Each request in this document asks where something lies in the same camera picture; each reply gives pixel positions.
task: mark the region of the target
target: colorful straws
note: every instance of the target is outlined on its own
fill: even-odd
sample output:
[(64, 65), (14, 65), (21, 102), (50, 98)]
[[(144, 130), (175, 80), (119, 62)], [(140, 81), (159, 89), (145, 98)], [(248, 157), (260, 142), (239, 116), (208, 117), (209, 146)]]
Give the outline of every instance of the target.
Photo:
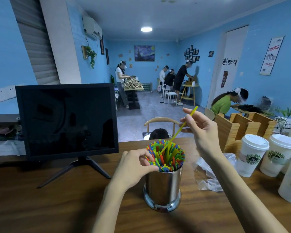
[[(166, 152), (162, 152), (164, 147), (168, 146)], [(182, 149), (180, 149), (179, 145), (175, 143), (171, 143), (170, 141), (162, 142), (159, 139), (158, 142), (153, 142), (146, 148), (152, 157), (154, 158), (154, 162), (151, 162), (148, 159), (148, 162), (151, 165), (155, 165), (159, 167), (160, 172), (173, 172), (182, 167), (183, 162), (185, 161), (185, 154)]]
[[(192, 116), (193, 113), (195, 113), (195, 111), (197, 110), (198, 106), (195, 106), (195, 108), (192, 110), (192, 112), (190, 113), (190, 115)], [(176, 136), (178, 135), (178, 133), (183, 129), (183, 127), (186, 125), (186, 122), (184, 122), (182, 124), (182, 126), (179, 128), (179, 130), (176, 132), (176, 134), (171, 138), (171, 140), (169, 142), (172, 142)]]

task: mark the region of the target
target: starry night painting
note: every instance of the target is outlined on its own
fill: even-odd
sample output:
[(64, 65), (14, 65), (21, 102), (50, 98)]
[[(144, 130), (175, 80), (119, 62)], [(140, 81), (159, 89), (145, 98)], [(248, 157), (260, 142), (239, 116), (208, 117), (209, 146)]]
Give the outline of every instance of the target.
[(135, 46), (135, 61), (155, 61), (155, 46)]

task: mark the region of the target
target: yellow straw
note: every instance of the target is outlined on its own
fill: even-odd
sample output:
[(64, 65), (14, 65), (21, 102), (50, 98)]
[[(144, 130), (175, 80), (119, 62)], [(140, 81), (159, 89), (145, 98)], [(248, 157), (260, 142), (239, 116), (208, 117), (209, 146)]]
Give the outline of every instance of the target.
[[(197, 108), (198, 108), (198, 106), (196, 106), (195, 108), (194, 108), (194, 110), (190, 113), (190, 115), (192, 116), (193, 115), (193, 113), (195, 113), (195, 111), (197, 110)], [(183, 124), (182, 124), (182, 126), (179, 128), (179, 130), (177, 131), (177, 133), (171, 138), (171, 140), (170, 141), (168, 141), (168, 143), (167, 143), (167, 145), (165, 145), (165, 147), (163, 148), (163, 150), (161, 151), (162, 153), (163, 153), (163, 151), (167, 148), (167, 146), (169, 145), (169, 143), (171, 143), (175, 138), (176, 138), (176, 136), (178, 135), (178, 133), (183, 129), (183, 127), (186, 125), (186, 122), (184, 122)]]

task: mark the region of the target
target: right hand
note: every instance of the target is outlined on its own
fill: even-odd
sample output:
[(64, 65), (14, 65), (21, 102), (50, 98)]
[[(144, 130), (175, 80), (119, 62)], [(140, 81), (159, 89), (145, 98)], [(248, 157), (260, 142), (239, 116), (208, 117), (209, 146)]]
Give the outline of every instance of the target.
[(191, 109), (183, 108), (183, 112), (187, 113), (187, 115), (180, 119), (179, 127), (186, 121), (186, 128), (183, 128), (182, 132), (194, 134), (200, 156), (206, 162), (210, 157), (223, 156), (219, 145), (217, 123), (198, 111), (195, 111), (192, 116), (190, 116)]

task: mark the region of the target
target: man in black clothes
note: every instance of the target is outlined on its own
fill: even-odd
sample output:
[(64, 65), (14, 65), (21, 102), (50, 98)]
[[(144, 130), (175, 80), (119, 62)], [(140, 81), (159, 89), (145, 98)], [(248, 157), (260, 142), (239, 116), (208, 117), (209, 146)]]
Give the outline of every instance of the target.
[(177, 75), (175, 76), (175, 81), (174, 81), (174, 85), (173, 88), (175, 90), (175, 92), (178, 95), (178, 100), (177, 100), (177, 105), (183, 105), (180, 102), (180, 97), (179, 97), (179, 93), (180, 93), (180, 88), (182, 85), (182, 82), (184, 80), (185, 76), (188, 76), (189, 78), (191, 78), (192, 80), (194, 80), (194, 77), (191, 76), (190, 74), (187, 73), (186, 69), (192, 67), (193, 62), (190, 60), (187, 60), (185, 65), (182, 65), (177, 73)]
[(171, 87), (173, 80), (175, 79), (175, 70), (171, 69), (169, 70), (169, 73), (165, 77), (165, 85), (168, 85)]

